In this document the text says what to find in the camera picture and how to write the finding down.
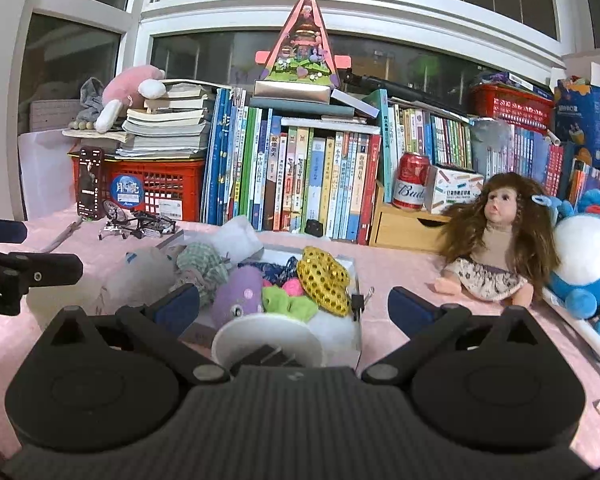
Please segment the purple plush toy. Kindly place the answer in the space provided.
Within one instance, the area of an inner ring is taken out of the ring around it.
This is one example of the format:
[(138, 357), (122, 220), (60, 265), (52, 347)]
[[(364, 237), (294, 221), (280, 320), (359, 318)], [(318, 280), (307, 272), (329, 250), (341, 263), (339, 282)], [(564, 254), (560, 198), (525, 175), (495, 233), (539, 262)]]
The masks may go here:
[(218, 287), (211, 307), (216, 328), (245, 315), (262, 313), (263, 276), (254, 266), (241, 266), (228, 274), (225, 284)]

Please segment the white fluffy plush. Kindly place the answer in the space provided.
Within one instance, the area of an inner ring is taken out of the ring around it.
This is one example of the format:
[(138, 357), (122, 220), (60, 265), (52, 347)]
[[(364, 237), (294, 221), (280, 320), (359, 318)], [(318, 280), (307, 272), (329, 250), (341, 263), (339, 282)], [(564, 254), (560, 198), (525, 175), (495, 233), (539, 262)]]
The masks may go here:
[(346, 352), (360, 354), (361, 326), (351, 315), (342, 318), (319, 310), (306, 325), (317, 336), (328, 356)]

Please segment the plastic bag with blue masks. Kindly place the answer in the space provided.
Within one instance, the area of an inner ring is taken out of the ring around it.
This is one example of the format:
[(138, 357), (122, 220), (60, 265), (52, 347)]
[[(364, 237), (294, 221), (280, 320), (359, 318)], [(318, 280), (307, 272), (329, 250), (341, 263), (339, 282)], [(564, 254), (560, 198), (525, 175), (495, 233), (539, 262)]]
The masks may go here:
[(128, 252), (102, 283), (100, 312), (109, 314), (121, 307), (150, 306), (170, 292), (176, 281), (175, 272), (174, 259), (158, 248)]

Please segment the gold sequin pouch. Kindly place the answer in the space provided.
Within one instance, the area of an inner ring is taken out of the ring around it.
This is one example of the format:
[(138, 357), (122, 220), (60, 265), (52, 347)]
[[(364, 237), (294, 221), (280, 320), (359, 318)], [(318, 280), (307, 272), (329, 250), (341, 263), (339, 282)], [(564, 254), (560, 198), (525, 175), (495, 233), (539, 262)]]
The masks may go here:
[(297, 276), (304, 292), (321, 309), (340, 318), (350, 314), (350, 275), (329, 252), (313, 246), (303, 248)]

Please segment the green and pink scrunchie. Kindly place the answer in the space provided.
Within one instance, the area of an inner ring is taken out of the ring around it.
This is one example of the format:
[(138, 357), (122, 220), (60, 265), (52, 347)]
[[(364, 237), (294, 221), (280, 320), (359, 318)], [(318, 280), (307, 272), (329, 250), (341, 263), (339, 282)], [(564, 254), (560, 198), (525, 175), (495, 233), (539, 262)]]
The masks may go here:
[(311, 321), (318, 312), (318, 305), (304, 292), (298, 278), (283, 286), (264, 286), (262, 304), (266, 313), (286, 315), (303, 323)]

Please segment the green striped cloth doll dress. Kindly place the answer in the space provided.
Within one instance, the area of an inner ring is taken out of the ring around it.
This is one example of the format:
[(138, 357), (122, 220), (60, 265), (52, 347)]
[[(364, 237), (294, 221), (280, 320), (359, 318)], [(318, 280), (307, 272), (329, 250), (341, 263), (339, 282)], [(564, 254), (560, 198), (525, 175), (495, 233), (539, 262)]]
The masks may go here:
[(211, 307), (215, 294), (228, 281), (225, 258), (209, 244), (195, 242), (184, 247), (175, 259), (175, 283), (172, 289), (192, 284), (198, 290), (200, 307)]

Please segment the blue floral brocade pouch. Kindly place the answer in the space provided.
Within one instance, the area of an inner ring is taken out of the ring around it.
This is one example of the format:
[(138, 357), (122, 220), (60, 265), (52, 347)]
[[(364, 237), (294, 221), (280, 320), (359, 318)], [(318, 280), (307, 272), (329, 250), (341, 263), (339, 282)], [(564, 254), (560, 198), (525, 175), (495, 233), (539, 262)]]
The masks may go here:
[(298, 259), (296, 257), (290, 257), (285, 264), (272, 263), (265, 261), (247, 261), (239, 263), (238, 266), (253, 266), (258, 269), (262, 275), (262, 278), (268, 282), (268, 286), (283, 286), (289, 280), (298, 278), (297, 266)]

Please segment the small wooden drawer box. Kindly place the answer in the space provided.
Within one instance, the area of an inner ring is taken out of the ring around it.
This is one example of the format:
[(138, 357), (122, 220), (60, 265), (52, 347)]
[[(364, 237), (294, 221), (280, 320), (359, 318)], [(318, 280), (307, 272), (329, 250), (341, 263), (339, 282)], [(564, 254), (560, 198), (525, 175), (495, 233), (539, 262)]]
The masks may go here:
[(449, 218), (430, 214), (426, 210), (401, 209), (384, 202), (384, 186), (376, 182), (376, 196), (370, 246), (411, 250), (412, 252), (437, 252), (443, 226)]

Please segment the smartphone showing woman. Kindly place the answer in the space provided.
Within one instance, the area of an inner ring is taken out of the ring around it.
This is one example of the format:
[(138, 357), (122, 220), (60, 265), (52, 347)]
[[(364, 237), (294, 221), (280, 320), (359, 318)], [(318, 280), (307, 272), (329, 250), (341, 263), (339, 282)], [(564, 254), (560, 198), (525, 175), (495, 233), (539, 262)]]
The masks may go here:
[(84, 219), (102, 218), (102, 165), (104, 151), (101, 148), (86, 146), (81, 148), (79, 157), (78, 214)]

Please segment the miniature black bicycle model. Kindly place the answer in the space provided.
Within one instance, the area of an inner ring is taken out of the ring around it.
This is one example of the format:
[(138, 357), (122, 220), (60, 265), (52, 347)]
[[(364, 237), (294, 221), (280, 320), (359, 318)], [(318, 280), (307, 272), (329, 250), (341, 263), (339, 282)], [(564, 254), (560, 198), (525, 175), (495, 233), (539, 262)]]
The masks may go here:
[(123, 209), (112, 200), (102, 203), (107, 222), (100, 229), (98, 239), (108, 236), (121, 236), (124, 240), (135, 237), (163, 237), (176, 232), (176, 222), (161, 214), (151, 214), (146, 211), (130, 211)]

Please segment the white paper clip box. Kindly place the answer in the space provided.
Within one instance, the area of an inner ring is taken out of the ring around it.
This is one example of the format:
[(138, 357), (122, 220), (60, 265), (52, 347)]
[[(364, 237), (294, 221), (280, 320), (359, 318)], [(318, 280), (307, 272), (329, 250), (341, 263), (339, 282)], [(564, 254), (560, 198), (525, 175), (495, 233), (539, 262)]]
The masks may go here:
[(430, 214), (443, 214), (451, 205), (471, 203), (481, 194), (483, 182), (481, 174), (430, 166), (424, 207)]

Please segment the red plastic crate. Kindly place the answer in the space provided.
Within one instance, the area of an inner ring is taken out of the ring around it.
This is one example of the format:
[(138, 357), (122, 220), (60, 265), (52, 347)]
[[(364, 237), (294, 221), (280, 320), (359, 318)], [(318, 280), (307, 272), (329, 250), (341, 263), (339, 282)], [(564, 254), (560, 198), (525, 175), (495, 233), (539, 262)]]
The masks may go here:
[[(103, 160), (95, 170), (98, 177), (97, 200), (87, 197), (88, 205), (81, 205), (82, 165), (78, 154), (71, 156), (74, 192), (78, 214), (90, 220), (99, 220), (104, 214), (102, 202), (112, 200), (124, 209), (142, 210), (163, 214), (178, 221), (195, 222), (200, 217), (204, 161), (189, 160)], [(121, 176), (134, 178), (134, 190), (130, 200), (120, 202), (121, 191), (116, 190), (114, 180)]]

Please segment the stack of grey books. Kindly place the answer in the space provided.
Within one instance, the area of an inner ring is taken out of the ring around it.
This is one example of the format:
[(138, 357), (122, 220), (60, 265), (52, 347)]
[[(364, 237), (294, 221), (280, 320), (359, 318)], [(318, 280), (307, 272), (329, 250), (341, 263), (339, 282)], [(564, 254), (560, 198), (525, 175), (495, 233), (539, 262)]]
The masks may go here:
[(189, 159), (207, 148), (219, 98), (192, 80), (145, 79), (128, 107), (116, 159)]

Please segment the pink plush bunny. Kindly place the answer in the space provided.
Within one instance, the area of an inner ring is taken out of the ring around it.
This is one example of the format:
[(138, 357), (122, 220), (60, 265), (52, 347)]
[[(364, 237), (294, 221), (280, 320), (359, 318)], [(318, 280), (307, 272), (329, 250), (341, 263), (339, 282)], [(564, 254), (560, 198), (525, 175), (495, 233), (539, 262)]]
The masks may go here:
[(102, 111), (94, 129), (105, 133), (129, 108), (139, 108), (145, 100), (161, 98), (166, 93), (163, 78), (164, 71), (152, 65), (130, 67), (115, 76), (102, 92)]

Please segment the red basket on books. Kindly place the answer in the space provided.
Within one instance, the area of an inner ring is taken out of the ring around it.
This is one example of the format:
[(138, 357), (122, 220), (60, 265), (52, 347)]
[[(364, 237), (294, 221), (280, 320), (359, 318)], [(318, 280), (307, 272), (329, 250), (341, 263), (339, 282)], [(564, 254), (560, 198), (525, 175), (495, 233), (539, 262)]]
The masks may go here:
[(501, 119), (536, 132), (550, 128), (552, 100), (502, 84), (477, 84), (470, 89), (470, 110), (477, 116)]

